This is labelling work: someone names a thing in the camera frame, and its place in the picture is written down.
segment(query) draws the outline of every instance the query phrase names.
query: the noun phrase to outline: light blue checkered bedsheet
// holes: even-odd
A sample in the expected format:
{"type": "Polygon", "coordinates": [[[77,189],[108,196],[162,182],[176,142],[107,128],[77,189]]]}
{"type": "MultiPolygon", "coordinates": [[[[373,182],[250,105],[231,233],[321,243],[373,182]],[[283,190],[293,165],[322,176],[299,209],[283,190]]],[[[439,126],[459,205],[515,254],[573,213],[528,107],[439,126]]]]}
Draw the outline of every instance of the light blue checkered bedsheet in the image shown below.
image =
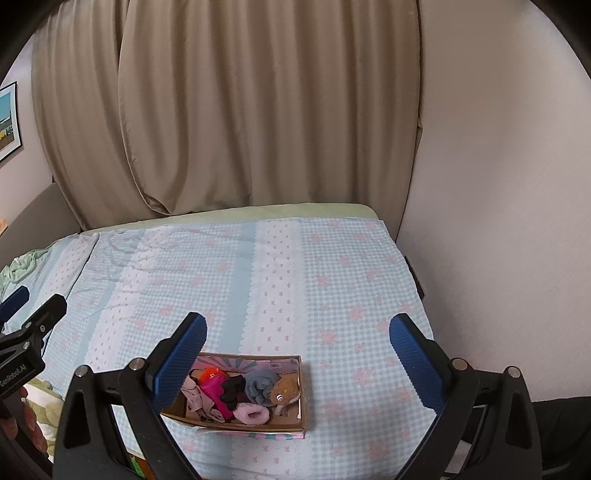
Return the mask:
{"type": "MultiPolygon", "coordinates": [[[[206,351],[301,355],[305,439],[198,435],[166,419],[211,480],[393,478],[434,418],[389,344],[389,320],[400,312],[432,334],[404,259],[378,220],[108,231],[68,237],[41,264],[22,283],[40,304],[52,293],[48,282],[61,278],[53,288],[67,296],[68,314],[49,338],[41,376],[61,394],[78,365],[106,371],[147,356],[189,311],[207,319],[206,351]],[[79,270],[65,275],[72,252],[79,270]]],[[[124,413],[116,416],[126,445],[138,450],[124,413]]]]}

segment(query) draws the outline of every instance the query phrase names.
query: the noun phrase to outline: orange ball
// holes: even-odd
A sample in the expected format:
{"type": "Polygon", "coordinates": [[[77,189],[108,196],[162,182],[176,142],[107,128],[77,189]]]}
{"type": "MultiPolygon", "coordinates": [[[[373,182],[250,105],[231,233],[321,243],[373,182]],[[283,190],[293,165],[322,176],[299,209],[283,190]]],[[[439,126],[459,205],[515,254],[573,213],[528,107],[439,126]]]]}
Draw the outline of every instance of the orange ball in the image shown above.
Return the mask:
{"type": "Polygon", "coordinates": [[[202,384],[216,375],[223,375],[226,378],[230,377],[230,375],[228,375],[225,371],[220,370],[218,367],[209,367],[206,368],[201,375],[199,375],[199,384],[202,384]]]}

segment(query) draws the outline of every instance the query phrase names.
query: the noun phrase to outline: beige curtain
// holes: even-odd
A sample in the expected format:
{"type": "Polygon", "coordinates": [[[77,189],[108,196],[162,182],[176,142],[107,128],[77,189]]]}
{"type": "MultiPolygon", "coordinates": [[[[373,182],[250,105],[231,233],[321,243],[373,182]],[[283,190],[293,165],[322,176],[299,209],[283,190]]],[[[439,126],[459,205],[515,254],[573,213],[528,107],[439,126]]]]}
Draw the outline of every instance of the beige curtain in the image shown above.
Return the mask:
{"type": "Polygon", "coordinates": [[[69,0],[37,31],[33,105],[51,170],[84,229],[156,217],[125,156],[117,98],[126,0],[69,0]]]}
{"type": "Polygon", "coordinates": [[[415,0],[70,0],[34,63],[46,153],[87,227],[356,202],[398,230],[415,0]]]}

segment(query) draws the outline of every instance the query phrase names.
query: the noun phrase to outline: blue gripper pad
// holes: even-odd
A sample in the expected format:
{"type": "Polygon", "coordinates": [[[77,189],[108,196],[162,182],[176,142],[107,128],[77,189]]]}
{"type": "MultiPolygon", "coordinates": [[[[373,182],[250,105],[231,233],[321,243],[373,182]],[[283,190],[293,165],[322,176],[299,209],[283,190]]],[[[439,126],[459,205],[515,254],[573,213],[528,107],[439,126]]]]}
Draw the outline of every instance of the blue gripper pad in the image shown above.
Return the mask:
{"type": "Polygon", "coordinates": [[[145,382],[154,394],[156,411],[171,406],[207,339],[207,322],[189,313],[170,338],[161,340],[148,357],[145,382]]]}
{"type": "Polygon", "coordinates": [[[25,286],[21,286],[18,287],[6,300],[0,303],[0,330],[28,301],[29,290],[25,286]]]}
{"type": "Polygon", "coordinates": [[[435,410],[437,415],[445,406],[444,383],[429,360],[421,344],[428,340],[405,313],[390,320],[390,344],[413,384],[422,404],[435,410]]]}

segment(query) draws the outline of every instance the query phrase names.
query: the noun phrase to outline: picture frame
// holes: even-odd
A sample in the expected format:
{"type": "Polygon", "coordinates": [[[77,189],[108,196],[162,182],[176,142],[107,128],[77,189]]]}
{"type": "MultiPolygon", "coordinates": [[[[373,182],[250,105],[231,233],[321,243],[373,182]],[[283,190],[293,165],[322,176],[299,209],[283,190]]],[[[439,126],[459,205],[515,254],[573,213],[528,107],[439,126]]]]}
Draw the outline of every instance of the picture frame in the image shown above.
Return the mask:
{"type": "Polygon", "coordinates": [[[22,147],[18,125],[17,83],[0,89],[0,164],[22,147]]]}

